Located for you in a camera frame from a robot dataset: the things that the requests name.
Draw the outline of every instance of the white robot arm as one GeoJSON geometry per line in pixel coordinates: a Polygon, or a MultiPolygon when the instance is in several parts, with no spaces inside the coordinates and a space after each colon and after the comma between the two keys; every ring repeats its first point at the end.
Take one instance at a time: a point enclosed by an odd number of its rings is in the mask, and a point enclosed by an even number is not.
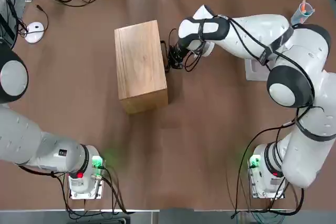
{"type": "MultiPolygon", "coordinates": [[[[26,66],[0,38],[0,104],[18,100],[27,88],[26,66]]],[[[101,198],[104,164],[93,146],[43,132],[6,105],[0,105],[0,160],[68,173],[73,199],[101,198]]]]}
{"type": "Polygon", "coordinates": [[[267,80],[271,98],[282,106],[299,109],[299,116],[307,109],[308,112],[278,142],[280,156],[274,142],[256,147],[250,159],[254,197],[273,198],[283,176],[290,183],[307,188],[336,137],[336,74],[323,70],[330,49],[329,33],[317,25],[291,27],[280,15],[234,18],[240,26],[229,19],[201,6],[193,17],[182,21],[179,40],[172,51],[180,56],[181,63],[190,51],[197,52],[202,43],[202,56],[208,56],[216,44],[243,59],[254,59],[252,53],[258,60],[265,54],[268,60],[275,60],[267,80]],[[243,29],[270,50],[253,41],[243,29]],[[296,62],[301,70],[278,57],[275,51],[296,62]]]}

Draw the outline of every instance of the table surface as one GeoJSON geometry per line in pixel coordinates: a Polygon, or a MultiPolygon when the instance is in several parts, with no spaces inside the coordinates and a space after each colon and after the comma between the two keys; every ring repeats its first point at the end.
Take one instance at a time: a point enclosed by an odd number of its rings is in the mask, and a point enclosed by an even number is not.
{"type": "MultiPolygon", "coordinates": [[[[98,0],[84,8],[52,0],[33,0],[24,22],[49,16],[43,39],[30,45],[18,38],[15,51],[29,71],[26,94],[10,106],[37,122],[44,131],[94,145],[118,174],[128,209],[233,209],[237,169],[247,143],[259,131],[292,119],[294,110],[272,102],[265,82],[245,80],[244,61],[216,47],[190,73],[167,74],[170,104],[162,109],[127,115],[119,100],[114,29],[157,19],[160,39],[207,4],[231,17],[282,14],[290,18],[302,0],[98,0]]],[[[336,38],[329,0],[307,0],[316,9],[309,22],[336,38]]],[[[325,69],[336,71],[335,43],[325,69]]],[[[265,133],[253,144],[270,142],[265,133]]],[[[322,172],[307,189],[304,209],[336,209],[333,147],[322,172]]],[[[64,209],[58,182],[26,174],[0,162],[0,209],[64,209]]],[[[246,170],[242,172],[247,190],[246,170]]],[[[294,209],[293,193],[276,202],[294,209]]],[[[72,208],[111,209],[105,187],[102,200],[72,201],[72,208]]],[[[252,200],[253,208],[266,206],[252,200]]],[[[246,209],[242,191],[240,209],[246,209]]]]}

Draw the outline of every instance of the cup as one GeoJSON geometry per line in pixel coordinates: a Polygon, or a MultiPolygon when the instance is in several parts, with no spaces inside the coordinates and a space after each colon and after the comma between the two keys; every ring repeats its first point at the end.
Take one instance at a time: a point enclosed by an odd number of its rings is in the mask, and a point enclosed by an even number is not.
{"type": "Polygon", "coordinates": [[[304,0],[291,17],[290,22],[292,25],[303,24],[314,12],[315,9],[313,9],[313,7],[304,0]]]}

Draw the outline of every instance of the white mouse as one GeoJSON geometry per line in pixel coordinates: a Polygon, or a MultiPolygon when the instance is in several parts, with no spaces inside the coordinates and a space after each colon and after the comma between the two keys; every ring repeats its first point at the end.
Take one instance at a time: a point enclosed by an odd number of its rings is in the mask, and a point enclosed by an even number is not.
{"type": "Polygon", "coordinates": [[[44,26],[40,22],[32,22],[27,26],[28,33],[25,36],[25,39],[28,43],[37,43],[39,42],[45,32],[44,26]]]}

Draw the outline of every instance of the wooden box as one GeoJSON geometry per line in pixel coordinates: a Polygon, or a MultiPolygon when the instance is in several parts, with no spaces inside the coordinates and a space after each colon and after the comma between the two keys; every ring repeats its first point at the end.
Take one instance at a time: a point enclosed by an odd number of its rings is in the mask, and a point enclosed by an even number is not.
{"type": "Polygon", "coordinates": [[[114,31],[118,94],[128,114],[168,105],[157,21],[114,31]]]}

